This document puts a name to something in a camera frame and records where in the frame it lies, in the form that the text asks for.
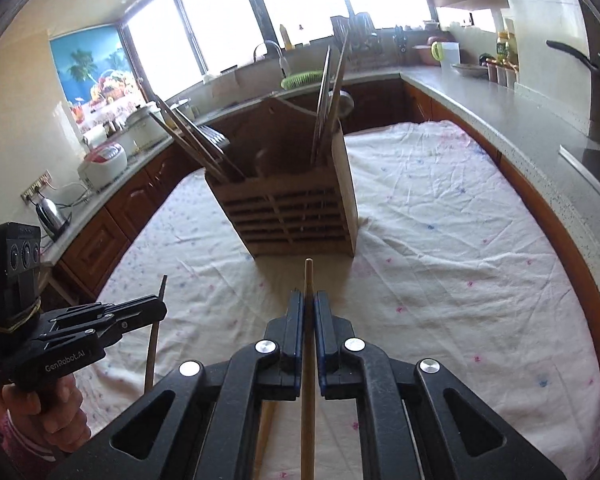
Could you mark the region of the left human hand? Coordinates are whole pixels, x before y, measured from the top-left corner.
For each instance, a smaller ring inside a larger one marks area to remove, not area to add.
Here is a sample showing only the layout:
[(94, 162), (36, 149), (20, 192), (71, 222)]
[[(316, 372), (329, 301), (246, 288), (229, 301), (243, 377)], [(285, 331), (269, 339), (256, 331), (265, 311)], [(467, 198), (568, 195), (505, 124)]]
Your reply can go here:
[(91, 429), (82, 410), (83, 396), (73, 374), (58, 379), (43, 402), (35, 392), (15, 385), (0, 387), (0, 423), (7, 414), (23, 437), (42, 448), (76, 452), (90, 440)]

